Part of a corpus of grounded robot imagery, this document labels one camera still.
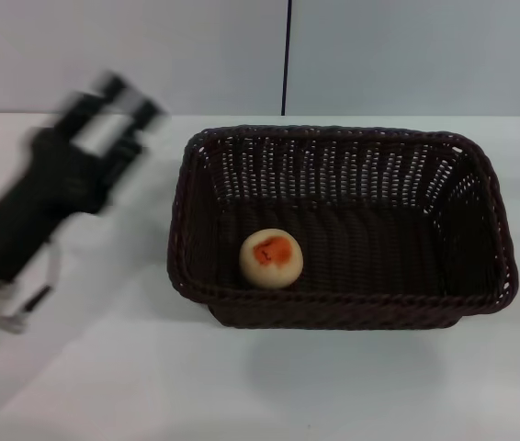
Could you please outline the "round bun with orange mark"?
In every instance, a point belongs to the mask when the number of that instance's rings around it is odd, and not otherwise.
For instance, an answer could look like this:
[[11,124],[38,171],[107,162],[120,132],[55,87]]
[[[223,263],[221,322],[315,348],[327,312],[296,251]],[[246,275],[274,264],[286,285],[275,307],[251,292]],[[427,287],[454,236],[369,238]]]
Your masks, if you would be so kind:
[[243,241],[239,267],[253,286],[282,289],[298,280],[304,260],[300,244],[291,234],[280,229],[264,229]]

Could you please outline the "dark brown woven basket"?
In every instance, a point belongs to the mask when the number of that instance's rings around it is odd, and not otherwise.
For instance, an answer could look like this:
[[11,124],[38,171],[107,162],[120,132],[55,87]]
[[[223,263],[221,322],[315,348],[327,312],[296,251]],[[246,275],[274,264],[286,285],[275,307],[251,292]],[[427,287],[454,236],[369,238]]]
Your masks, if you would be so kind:
[[[300,278],[256,288],[244,240],[277,228]],[[506,308],[519,286],[498,178],[470,139],[389,128],[236,126],[187,144],[167,271],[236,328],[426,330]]]

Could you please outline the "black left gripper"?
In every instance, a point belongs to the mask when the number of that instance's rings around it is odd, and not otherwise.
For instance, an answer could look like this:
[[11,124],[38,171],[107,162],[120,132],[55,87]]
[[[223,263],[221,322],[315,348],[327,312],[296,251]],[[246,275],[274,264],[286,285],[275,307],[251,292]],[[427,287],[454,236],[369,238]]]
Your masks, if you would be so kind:
[[[0,196],[0,282],[14,281],[68,217],[98,213],[103,162],[135,161],[145,134],[168,116],[119,73],[102,73],[94,91],[32,138],[28,165]],[[73,140],[88,124],[89,152]]]

